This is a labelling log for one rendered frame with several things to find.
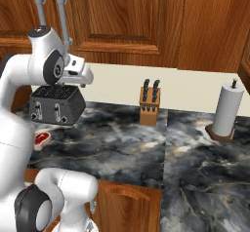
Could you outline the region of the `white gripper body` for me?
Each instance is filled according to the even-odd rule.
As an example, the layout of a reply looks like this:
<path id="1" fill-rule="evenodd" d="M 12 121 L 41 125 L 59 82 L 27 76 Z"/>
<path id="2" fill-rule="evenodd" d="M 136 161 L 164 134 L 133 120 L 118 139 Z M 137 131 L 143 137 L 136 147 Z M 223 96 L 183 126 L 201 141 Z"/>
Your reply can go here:
<path id="1" fill-rule="evenodd" d="M 88 64 L 85 64 L 83 71 L 78 75 L 69 75 L 65 70 L 61 79 L 59 80 L 60 84 L 78 84 L 78 85 L 91 85 L 94 81 L 94 74 L 91 70 L 91 67 Z"/>

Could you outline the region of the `raw red meat steak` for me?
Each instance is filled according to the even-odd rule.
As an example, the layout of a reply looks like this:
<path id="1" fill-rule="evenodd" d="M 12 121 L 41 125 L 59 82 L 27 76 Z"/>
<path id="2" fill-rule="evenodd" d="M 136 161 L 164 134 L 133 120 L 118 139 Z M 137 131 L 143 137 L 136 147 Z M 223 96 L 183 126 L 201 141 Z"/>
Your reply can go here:
<path id="1" fill-rule="evenodd" d="M 34 149 L 39 151 L 42 150 L 44 146 L 51 142 L 51 134 L 48 132 L 42 132 L 35 135 Z"/>

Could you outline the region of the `wooden base cabinet front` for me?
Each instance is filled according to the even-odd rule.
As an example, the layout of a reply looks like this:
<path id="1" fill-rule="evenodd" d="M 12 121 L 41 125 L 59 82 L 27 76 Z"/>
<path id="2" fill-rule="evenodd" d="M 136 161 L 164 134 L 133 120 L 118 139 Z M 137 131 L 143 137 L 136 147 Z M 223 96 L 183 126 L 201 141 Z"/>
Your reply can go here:
<path id="1" fill-rule="evenodd" d="M 160 232 L 162 190 L 98 180 L 96 211 L 86 213 L 99 232 Z"/>

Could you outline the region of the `plain wooden cabinet panel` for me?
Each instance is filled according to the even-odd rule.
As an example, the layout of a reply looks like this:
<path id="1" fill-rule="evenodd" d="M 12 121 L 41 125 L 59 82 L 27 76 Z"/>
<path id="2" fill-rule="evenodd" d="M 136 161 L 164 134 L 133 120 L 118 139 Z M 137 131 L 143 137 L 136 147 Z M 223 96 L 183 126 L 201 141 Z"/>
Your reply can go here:
<path id="1" fill-rule="evenodd" d="M 250 31 L 250 0 L 186 0 L 178 67 L 234 73 Z"/>

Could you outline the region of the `dark grey toaster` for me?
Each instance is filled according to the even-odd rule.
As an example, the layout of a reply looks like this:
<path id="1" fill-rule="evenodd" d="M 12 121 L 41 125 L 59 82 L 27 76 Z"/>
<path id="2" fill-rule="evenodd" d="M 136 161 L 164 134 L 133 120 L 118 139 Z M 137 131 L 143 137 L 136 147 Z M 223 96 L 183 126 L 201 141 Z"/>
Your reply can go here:
<path id="1" fill-rule="evenodd" d="M 41 86 L 29 99 L 29 116 L 36 123 L 72 126 L 85 108 L 78 87 L 71 85 Z"/>

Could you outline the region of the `wooden knife block with knives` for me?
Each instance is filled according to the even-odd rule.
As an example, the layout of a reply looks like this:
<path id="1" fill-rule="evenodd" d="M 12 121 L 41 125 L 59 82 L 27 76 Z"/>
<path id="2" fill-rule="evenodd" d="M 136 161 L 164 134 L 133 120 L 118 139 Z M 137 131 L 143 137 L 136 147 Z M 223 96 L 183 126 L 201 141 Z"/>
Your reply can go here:
<path id="1" fill-rule="evenodd" d="M 149 80 L 145 79 L 140 93 L 140 123 L 147 126 L 155 126 L 160 105 L 159 80 L 155 80 L 153 86 L 149 85 Z"/>

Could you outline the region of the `white paper towel roll holder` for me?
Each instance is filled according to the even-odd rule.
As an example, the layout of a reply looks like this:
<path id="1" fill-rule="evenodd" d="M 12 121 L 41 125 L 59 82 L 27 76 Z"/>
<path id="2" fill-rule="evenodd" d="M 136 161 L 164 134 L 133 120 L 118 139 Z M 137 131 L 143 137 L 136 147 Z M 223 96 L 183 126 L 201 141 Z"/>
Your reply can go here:
<path id="1" fill-rule="evenodd" d="M 216 108 L 214 121 L 205 127 L 208 135 L 217 141 L 232 141 L 235 131 L 235 118 L 244 93 L 243 87 L 233 79 L 225 83 Z"/>

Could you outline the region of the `wooden wall cabinet door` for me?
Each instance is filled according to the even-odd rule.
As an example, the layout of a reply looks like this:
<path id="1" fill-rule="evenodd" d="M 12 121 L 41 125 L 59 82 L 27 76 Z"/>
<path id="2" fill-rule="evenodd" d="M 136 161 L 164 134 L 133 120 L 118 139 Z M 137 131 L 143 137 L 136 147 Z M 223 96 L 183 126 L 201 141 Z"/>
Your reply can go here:
<path id="1" fill-rule="evenodd" d="M 39 25 L 34 0 L 0 0 L 0 58 L 7 53 L 27 53 L 27 33 Z"/>
<path id="2" fill-rule="evenodd" d="M 89 62 L 175 67 L 185 0 L 67 0 L 70 49 Z"/>

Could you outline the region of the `wooden side wall cabinet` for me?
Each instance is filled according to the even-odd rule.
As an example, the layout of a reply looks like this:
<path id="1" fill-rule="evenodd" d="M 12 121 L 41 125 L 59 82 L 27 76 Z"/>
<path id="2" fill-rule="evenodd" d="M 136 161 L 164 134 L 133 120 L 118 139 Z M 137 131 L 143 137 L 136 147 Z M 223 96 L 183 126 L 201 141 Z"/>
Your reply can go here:
<path id="1" fill-rule="evenodd" d="M 241 63 L 237 74 L 241 79 L 246 91 L 250 95 L 250 35 L 247 38 L 246 46 L 243 52 Z"/>

